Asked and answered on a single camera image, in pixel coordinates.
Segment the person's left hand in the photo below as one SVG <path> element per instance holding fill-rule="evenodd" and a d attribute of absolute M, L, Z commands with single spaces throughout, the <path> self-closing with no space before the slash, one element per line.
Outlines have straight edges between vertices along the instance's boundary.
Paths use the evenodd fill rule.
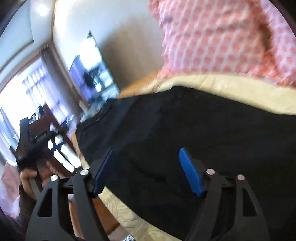
<path fill-rule="evenodd" d="M 40 173 L 43 188 L 47 185 L 48 181 L 50 180 L 51 176 L 55 173 L 55 171 L 56 171 L 56 168 L 49 161 L 47 161 L 45 167 Z M 37 171 L 35 169 L 25 168 L 20 173 L 20 179 L 21 179 L 24 191 L 34 200 L 37 200 L 37 198 L 31 187 L 30 180 L 35 179 L 36 176 L 37 176 Z"/>

